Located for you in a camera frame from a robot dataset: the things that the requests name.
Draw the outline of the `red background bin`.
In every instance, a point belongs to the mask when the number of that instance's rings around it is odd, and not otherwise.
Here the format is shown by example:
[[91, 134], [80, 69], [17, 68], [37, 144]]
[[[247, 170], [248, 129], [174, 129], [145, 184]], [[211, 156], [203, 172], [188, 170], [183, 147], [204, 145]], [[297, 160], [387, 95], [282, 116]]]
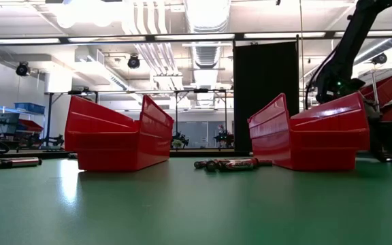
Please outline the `red background bin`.
[[32, 120], [19, 119], [17, 130], [21, 131], [34, 131], [41, 133], [44, 128]]

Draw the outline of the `green table mat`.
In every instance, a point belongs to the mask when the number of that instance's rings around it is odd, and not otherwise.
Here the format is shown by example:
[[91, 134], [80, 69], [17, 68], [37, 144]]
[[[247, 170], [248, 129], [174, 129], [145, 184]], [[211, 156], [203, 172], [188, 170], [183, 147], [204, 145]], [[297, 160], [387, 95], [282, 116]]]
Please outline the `green table mat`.
[[0, 245], [392, 245], [392, 163], [210, 173], [172, 158], [89, 173], [57, 159], [0, 169]]

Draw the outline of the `blue plastic crate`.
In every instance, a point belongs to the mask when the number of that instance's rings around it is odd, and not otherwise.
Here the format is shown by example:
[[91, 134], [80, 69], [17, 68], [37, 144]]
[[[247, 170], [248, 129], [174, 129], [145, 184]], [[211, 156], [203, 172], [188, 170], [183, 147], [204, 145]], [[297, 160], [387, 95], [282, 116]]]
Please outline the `blue plastic crate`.
[[45, 106], [38, 105], [35, 103], [29, 103], [29, 102], [19, 102], [14, 104], [16, 109], [22, 109], [27, 112], [32, 112], [35, 114], [44, 114], [45, 113]]

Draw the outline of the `silver ventilation duct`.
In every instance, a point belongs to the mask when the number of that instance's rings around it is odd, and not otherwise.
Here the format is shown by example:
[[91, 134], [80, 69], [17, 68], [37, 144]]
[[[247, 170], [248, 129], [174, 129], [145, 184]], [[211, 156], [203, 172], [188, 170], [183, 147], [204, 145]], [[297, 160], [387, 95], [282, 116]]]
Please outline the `silver ventilation duct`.
[[[189, 33], [224, 33], [228, 29], [231, 0], [184, 0]], [[221, 47], [192, 47], [195, 64], [199, 68], [217, 65]]]

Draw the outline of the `red plastic bin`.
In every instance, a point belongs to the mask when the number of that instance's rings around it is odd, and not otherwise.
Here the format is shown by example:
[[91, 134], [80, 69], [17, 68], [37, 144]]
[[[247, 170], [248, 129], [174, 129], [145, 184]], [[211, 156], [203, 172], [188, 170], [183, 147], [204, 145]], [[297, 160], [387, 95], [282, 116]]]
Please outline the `red plastic bin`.
[[173, 118], [148, 95], [137, 120], [73, 96], [65, 125], [65, 149], [87, 172], [135, 172], [169, 159]]
[[359, 92], [290, 116], [281, 93], [248, 119], [252, 153], [259, 160], [303, 172], [355, 168], [370, 149], [370, 128]]

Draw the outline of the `black overhead beam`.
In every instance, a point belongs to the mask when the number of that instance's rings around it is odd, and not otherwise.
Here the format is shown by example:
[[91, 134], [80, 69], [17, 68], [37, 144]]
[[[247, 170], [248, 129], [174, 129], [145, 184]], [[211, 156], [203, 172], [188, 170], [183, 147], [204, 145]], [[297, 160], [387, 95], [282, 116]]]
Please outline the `black overhead beam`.
[[95, 45], [95, 44], [136, 44], [158, 42], [232, 42], [247, 40], [288, 40], [288, 39], [340, 39], [343, 31], [267, 32], [267, 33], [181, 33], [145, 35], [103, 35], [85, 37], [20, 37], [0, 38], [0, 46], [40, 45]]

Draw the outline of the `black background workstation frame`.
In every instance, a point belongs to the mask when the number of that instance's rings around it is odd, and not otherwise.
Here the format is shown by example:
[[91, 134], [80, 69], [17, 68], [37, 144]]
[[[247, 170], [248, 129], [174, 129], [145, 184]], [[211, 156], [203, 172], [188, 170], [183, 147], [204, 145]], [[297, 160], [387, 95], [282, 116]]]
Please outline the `black background workstation frame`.
[[174, 120], [171, 135], [181, 132], [189, 138], [188, 146], [178, 149], [224, 149], [218, 148], [214, 139], [218, 134], [218, 126], [224, 125], [226, 130], [234, 133], [232, 90], [192, 88], [175, 91], [90, 91], [78, 88], [69, 92], [46, 94], [50, 95], [53, 103], [63, 95], [77, 95], [135, 120], [142, 111], [142, 97], [147, 95]]

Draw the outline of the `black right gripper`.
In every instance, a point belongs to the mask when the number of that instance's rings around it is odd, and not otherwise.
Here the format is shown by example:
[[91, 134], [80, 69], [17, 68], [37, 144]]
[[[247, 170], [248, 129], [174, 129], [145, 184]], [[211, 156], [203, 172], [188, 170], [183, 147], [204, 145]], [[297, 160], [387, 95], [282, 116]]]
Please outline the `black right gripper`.
[[[315, 77], [318, 87], [315, 107], [317, 125], [324, 131], [345, 134], [368, 134], [373, 129], [379, 136], [392, 136], [392, 122], [382, 122], [375, 103], [361, 93], [365, 84], [359, 79], [345, 80], [332, 71]], [[370, 140], [370, 153], [380, 162], [392, 162], [392, 142]]]

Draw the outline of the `grey equipment box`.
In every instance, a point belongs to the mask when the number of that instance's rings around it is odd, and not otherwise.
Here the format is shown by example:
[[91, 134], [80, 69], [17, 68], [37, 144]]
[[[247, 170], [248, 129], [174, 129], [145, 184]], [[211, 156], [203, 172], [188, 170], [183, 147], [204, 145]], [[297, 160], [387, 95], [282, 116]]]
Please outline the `grey equipment box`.
[[19, 122], [19, 113], [0, 113], [0, 134], [13, 136]]

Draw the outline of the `black cabinet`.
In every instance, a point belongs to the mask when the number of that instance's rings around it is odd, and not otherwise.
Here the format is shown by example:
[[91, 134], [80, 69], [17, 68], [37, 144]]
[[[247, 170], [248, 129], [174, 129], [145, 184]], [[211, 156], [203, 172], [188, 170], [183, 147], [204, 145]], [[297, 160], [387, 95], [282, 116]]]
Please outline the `black cabinet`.
[[291, 116], [299, 113], [297, 42], [237, 46], [234, 55], [234, 147], [250, 152], [247, 120], [279, 94], [287, 98]]

